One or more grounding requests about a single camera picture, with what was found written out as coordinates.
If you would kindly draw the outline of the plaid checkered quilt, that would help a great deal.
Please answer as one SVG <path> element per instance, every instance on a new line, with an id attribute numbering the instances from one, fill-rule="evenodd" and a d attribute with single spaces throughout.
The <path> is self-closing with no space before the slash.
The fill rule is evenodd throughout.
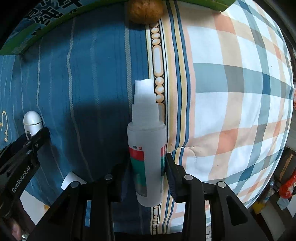
<path id="1" fill-rule="evenodd" d="M 246 207 L 280 161 L 293 112 L 283 33 L 254 1 L 223 12 L 165 1 L 147 29 L 166 150 L 202 182 L 225 182 Z"/>

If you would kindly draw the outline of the cardboard box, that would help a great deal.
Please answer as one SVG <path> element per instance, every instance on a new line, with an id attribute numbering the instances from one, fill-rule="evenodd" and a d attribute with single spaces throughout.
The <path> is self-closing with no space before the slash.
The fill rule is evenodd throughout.
<path id="1" fill-rule="evenodd" d="M 1 48 L 1 55 L 21 55 L 58 25 L 84 12 L 119 1 L 40 1 L 23 15 Z"/>

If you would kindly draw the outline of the blue striped quilt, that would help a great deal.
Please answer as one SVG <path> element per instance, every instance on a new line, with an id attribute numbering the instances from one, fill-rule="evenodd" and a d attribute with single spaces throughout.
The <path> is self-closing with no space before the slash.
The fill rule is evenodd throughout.
<path id="1" fill-rule="evenodd" d="M 69 20 L 23 54 L 1 56 L 1 147 L 24 133 L 26 112 L 40 115 L 50 142 L 26 191 L 46 206 L 69 173 L 90 183 L 130 163 L 134 84 L 149 77 L 146 27 L 129 20 L 127 3 L 69 6 Z"/>

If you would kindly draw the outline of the brown walnut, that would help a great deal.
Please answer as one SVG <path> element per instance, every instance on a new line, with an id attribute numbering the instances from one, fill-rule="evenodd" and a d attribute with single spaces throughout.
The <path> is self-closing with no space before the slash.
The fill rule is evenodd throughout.
<path id="1" fill-rule="evenodd" d="M 137 24 L 154 24 L 164 14 L 163 1 L 160 0 L 132 0 L 127 2 L 129 19 Z"/>

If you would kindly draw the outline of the white spray bottle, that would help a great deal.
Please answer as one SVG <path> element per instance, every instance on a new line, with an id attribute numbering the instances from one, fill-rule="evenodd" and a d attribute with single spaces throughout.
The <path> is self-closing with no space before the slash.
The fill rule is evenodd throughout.
<path id="1" fill-rule="evenodd" d="M 136 80 L 132 121 L 127 126 L 130 160 L 139 204 L 154 207 L 164 192 L 166 126 L 159 118 L 154 81 Z"/>

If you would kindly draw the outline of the white small plastic bottle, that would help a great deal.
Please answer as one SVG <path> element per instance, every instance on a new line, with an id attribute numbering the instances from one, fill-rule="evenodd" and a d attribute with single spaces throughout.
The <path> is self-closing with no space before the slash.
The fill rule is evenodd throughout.
<path id="1" fill-rule="evenodd" d="M 23 126 L 27 139 L 29 140 L 43 128 L 43 121 L 35 111 L 28 111 L 23 117 Z"/>

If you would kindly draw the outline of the small white paper piece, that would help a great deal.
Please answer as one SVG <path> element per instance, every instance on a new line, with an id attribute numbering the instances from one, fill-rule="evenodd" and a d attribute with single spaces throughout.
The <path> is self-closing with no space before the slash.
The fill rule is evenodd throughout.
<path id="1" fill-rule="evenodd" d="M 61 185 L 62 190 L 65 190 L 72 182 L 75 182 L 75 181 L 79 182 L 80 184 L 87 183 L 86 181 L 78 177 L 73 172 L 69 172 L 62 182 L 62 185 Z"/>

